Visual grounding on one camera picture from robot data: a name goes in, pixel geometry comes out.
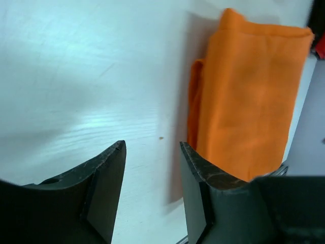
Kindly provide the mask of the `folded red trousers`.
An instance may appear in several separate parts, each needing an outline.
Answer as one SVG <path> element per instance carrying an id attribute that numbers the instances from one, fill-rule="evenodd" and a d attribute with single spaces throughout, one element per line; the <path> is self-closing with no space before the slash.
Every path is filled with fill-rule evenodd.
<path id="1" fill-rule="evenodd" d="M 324 60 L 325 57 L 325 33 L 323 33 L 322 37 L 316 44 L 315 48 L 315 54 L 319 59 Z"/>

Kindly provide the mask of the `orange trousers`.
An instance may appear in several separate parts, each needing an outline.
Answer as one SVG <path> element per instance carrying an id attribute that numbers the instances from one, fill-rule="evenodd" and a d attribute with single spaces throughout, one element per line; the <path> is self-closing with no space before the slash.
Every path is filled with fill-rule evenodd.
<path id="1" fill-rule="evenodd" d="M 243 181 L 277 170 L 313 38 L 307 27 L 254 23 L 225 9 L 191 67 L 188 144 Z"/>

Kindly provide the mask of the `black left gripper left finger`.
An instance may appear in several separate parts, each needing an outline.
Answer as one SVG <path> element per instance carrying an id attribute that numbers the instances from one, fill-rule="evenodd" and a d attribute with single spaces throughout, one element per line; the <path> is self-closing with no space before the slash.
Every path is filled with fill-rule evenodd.
<path id="1" fill-rule="evenodd" d="M 110 243 L 125 163 L 119 140 L 38 185 L 1 181 L 1 243 Z"/>

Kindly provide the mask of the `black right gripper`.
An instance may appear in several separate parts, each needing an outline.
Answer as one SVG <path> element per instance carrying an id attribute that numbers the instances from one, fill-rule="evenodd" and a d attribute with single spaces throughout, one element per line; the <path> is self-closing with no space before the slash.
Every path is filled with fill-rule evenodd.
<path id="1" fill-rule="evenodd" d="M 307 26 L 313 33 L 324 32 L 324 0 L 313 1 Z"/>

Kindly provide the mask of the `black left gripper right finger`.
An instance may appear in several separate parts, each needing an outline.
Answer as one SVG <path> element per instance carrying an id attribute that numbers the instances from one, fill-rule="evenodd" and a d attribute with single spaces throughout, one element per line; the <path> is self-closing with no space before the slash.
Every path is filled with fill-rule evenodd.
<path id="1" fill-rule="evenodd" d="M 189 243 L 324 243 L 324 177 L 242 181 L 180 143 Z"/>

